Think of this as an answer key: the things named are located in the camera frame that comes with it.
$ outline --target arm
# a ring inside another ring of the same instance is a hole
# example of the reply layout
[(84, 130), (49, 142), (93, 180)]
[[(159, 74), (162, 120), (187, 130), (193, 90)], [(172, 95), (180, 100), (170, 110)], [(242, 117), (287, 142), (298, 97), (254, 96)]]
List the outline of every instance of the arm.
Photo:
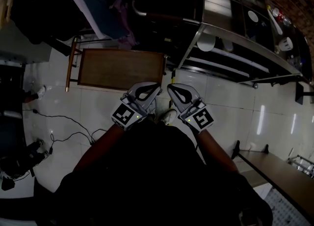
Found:
[(199, 134), (194, 133), (194, 136), (207, 165), (216, 164), (225, 171), (238, 172), (233, 160), (207, 130)]
[(87, 150), (75, 166), (74, 171), (83, 170), (108, 155), (112, 147), (120, 140), (124, 133), (125, 131), (119, 126), (116, 124), (112, 125), (109, 130)]

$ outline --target forearm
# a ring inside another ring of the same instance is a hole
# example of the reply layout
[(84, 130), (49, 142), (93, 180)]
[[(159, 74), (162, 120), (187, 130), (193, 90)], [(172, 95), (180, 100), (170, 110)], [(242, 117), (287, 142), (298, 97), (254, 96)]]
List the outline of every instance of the forearm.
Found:
[(102, 135), (82, 156), (74, 171), (85, 169), (94, 162), (108, 155), (112, 147), (120, 140), (125, 131), (116, 124), (112, 125), (109, 130)]
[(194, 136), (207, 165), (214, 163), (225, 171), (238, 172), (233, 160), (207, 130), (203, 130), (199, 134), (194, 134)]

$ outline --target tiled floor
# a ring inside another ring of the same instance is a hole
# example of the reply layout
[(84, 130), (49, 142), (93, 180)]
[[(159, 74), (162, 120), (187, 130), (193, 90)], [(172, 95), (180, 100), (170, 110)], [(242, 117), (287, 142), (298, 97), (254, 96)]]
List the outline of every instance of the tiled floor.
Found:
[[(90, 132), (99, 128), (108, 129), (113, 124), (109, 117), (110, 112), (122, 92), (79, 86), (76, 83), (71, 83), (70, 91), (65, 92), (67, 66), (68, 58), (56, 50), (52, 50), (49, 63), (27, 65), (25, 89), (30, 88), (30, 83), (33, 83), (35, 89), (46, 85), (48, 91), (41, 101), (25, 105), (24, 109), (36, 108), (46, 115), (69, 116)], [(79, 68), (73, 68), (72, 78), (78, 76), (78, 71)], [(159, 113), (168, 107), (169, 95), (166, 87), (170, 79), (170, 73), (163, 77), (164, 92), (157, 97)], [(195, 87), (205, 102), (210, 104), (216, 123), (209, 131), (228, 154), (231, 154), (237, 140), (240, 140), (241, 148), (252, 150), (263, 149), (269, 144), (270, 151), (283, 160), (287, 159), (292, 148), (293, 154), (304, 157), (309, 157), (313, 152), (314, 107), (307, 97), (304, 98), (304, 105), (295, 103), (295, 83), (274, 87), (260, 84), (255, 90), (181, 70), (177, 70), (176, 82)], [(195, 143), (190, 129), (181, 121), (176, 119), (173, 125), (179, 127)], [(41, 138), (51, 145), (50, 133), (60, 140), (74, 132), (86, 133), (70, 120), (60, 117), (45, 118), (31, 112), (24, 112), (24, 126), (27, 143)], [(102, 134), (102, 131), (97, 132), (95, 138)], [(56, 142), (53, 155), (34, 168), (38, 181), (49, 190), (55, 191), (62, 178), (73, 170), (89, 146), (87, 138), (80, 134), (74, 135), (68, 141)], [(240, 171), (250, 169), (241, 160), (235, 161)]]

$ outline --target wooden tray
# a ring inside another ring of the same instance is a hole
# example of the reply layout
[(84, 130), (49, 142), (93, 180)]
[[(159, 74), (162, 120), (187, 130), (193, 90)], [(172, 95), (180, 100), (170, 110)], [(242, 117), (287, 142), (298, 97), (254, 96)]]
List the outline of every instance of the wooden tray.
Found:
[(137, 82), (161, 83), (161, 53), (117, 49), (84, 49), (78, 85), (128, 90)]

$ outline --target wooden board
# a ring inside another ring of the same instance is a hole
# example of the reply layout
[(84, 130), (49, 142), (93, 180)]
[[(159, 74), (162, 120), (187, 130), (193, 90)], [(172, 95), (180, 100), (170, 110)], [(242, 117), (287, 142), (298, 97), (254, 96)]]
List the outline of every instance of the wooden board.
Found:
[(161, 83), (164, 58), (161, 53), (117, 49), (84, 49), (78, 84), (128, 90), (137, 82)]
[(242, 151), (241, 157), (299, 212), (314, 223), (314, 180), (271, 153)]

